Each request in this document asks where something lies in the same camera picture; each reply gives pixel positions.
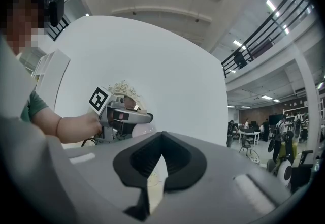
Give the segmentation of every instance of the shelf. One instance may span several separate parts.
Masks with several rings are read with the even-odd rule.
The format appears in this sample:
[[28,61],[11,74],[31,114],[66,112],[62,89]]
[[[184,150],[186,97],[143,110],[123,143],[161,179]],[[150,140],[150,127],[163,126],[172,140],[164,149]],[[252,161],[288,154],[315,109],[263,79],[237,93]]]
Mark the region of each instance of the shelf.
[[[299,115],[304,116],[304,114],[299,114]],[[308,115],[308,113],[307,113],[307,115]],[[291,118],[291,117],[295,117],[295,116],[287,116],[286,118]]]
[[292,110],[297,110],[297,109],[302,109],[302,108],[308,108],[308,106],[303,106],[303,107],[300,107],[300,108],[288,109],[288,110],[284,110],[283,112],[292,111]]
[[36,70],[35,70],[36,75],[45,74],[46,69],[50,63],[50,60],[53,57],[53,54],[54,52],[47,54],[40,59],[39,63],[36,66]]

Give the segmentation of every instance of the black railing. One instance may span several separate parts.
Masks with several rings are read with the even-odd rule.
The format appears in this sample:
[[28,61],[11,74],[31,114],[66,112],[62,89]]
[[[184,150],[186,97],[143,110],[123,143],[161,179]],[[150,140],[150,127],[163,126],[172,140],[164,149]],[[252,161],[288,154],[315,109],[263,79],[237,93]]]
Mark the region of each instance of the black railing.
[[52,27],[50,23],[48,23],[45,31],[55,41],[68,25],[68,21],[63,17],[56,27]]
[[276,40],[280,40],[278,38],[280,35],[288,34],[288,30],[296,27],[305,18],[310,5],[309,0],[282,0],[242,46],[221,63],[224,76],[227,77],[231,71],[243,68],[247,62],[252,62],[270,49]]

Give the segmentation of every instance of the office chair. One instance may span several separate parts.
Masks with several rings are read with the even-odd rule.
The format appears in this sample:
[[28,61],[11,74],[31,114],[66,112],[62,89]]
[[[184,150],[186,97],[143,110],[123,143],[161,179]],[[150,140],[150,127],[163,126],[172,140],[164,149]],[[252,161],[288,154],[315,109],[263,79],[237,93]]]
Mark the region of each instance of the office chair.
[[243,148],[243,151],[245,150],[245,148],[247,149],[246,151],[246,155],[248,153],[248,149],[250,148],[250,153],[252,153],[252,146],[251,146],[251,142],[249,140],[247,140],[246,137],[242,138],[242,147],[240,148],[239,152],[241,152]]

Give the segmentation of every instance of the white panel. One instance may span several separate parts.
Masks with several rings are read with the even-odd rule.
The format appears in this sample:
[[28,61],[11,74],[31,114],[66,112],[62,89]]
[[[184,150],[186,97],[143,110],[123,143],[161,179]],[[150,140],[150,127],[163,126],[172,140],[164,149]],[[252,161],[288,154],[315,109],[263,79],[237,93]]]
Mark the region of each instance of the white panel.
[[[143,97],[158,131],[172,131],[225,145],[226,91],[220,62],[185,39],[159,27],[111,16],[83,17],[55,42],[71,58],[55,112],[87,112],[96,86],[123,79]],[[196,107],[193,102],[204,98]]]
[[47,56],[50,60],[46,63],[45,74],[42,81],[38,82],[36,92],[49,108],[54,110],[56,95],[70,59],[59,50]]

